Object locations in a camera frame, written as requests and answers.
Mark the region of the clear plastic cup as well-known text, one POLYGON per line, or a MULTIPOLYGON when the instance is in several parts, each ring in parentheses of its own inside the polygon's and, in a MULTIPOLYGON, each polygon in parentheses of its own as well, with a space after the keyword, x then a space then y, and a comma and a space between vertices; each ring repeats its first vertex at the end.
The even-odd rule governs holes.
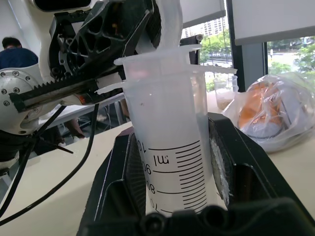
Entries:
POLYGON ((224 110, 238 93, 237 76, 223 76, 214 79, 217 107, 224 110))

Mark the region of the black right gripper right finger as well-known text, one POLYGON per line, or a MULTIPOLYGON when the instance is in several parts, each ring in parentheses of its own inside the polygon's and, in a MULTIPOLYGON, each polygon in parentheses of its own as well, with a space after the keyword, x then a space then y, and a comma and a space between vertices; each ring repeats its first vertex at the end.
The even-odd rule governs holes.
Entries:
POLYGON ((308 211, 263 148, 222 114, 208 113, 215 184, 224 204, 290 198, 308 211))

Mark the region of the black window frame post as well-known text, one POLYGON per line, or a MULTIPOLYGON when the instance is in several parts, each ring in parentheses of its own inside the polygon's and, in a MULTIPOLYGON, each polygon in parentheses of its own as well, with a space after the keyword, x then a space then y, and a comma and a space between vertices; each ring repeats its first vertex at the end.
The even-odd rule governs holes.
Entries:
POLYGON ((247 88, 260 77, 268 74, 267 43, 237 46, 235 44, 235 24, 232 0, 226 0, 226 13, 229 23, 229 35, 233 67, 237 69, 239 92, 247 88))

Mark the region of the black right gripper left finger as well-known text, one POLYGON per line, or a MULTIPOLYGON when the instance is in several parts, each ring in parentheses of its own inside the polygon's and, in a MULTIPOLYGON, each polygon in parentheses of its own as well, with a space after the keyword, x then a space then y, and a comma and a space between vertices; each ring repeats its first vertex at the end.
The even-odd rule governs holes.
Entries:
POLYGON ((146 180, 135 135, 119 135, 96 172, 83 222, 140 219, 145 212, 146 180))

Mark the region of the white background table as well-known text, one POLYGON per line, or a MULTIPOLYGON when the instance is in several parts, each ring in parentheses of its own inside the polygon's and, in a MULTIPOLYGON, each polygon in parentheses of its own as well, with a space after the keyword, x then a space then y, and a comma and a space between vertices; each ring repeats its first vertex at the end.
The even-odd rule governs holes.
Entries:
MULTIPOLYGON (((99 108, 105 107, 112 103, 118 102, 124 98, 124 94, 120 93, 111 98, 105 99, 100 102, 99 108)), ((79 106, 79 105, 71 105, 66 106, 66 108, 61 112, 61 114, 48 126, 48 128, 58 126, 62 123, 65 123, 71 119, 78 118, 87 113, 90 113, 94 110, 94 105, 89 106, 79 106)))

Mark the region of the person in blue shirt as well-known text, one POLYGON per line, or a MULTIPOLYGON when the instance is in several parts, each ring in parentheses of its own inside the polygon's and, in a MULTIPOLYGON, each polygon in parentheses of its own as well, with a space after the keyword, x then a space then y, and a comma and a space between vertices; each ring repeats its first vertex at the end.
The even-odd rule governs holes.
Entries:
POLYGON ((0 70, 6 68, 24 68, 38 64, 38 56, 27 48, 23 48, 17 38, 5 37, 2 40, 3 50, 0 52, 0 70))

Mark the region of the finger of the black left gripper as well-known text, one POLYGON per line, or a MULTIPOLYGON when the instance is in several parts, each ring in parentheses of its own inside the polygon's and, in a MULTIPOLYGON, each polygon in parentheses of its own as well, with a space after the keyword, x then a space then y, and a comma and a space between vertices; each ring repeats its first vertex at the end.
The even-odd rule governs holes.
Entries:
POLYGON ((78 32, 78 71, 117 72, 118 58, 135 55, 135 48, 154 13, 152 1, 108 1, 92 10, 78 32))
POLYGON ((155 51, 160 43, 161 37, 161 17, 157 0, 152 0, 154 13, 148 20, 146 28, 143 31, 135 48, 136 54, 143 54, 155 51))

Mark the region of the translucent plastic measuring cup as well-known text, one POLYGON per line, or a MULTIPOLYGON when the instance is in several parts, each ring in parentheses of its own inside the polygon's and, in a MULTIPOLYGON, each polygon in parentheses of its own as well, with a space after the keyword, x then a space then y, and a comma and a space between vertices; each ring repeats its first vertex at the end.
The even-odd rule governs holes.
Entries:
POLYGON ((216 202, 209 145, 205 73, 236 69, 193 65, 200 45, 180 45, 180 0, 157 0, 161 37, 155 51, 118 58, 122 87, 145 173, 152 210, 200 213, 216 202))

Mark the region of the white window blind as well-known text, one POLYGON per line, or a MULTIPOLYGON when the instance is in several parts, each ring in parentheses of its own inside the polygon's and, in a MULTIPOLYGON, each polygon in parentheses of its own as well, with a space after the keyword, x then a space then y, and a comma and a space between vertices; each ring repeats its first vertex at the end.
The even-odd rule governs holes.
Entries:
POLYGON ((183 28, 226 16, 224 0, 180 0, 183 28))
POLYGON ((235 44, 315 35, 315 0, 232 0, 235 44))

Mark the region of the clear plastic bag with contents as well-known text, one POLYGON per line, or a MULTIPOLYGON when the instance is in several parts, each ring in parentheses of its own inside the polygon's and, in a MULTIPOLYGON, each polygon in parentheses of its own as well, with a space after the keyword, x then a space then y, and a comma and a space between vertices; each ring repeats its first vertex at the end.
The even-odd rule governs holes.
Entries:
POLYGON ((267 153, 291 148, 315 136, 315 74, 265 75, 222 114, 267 153))

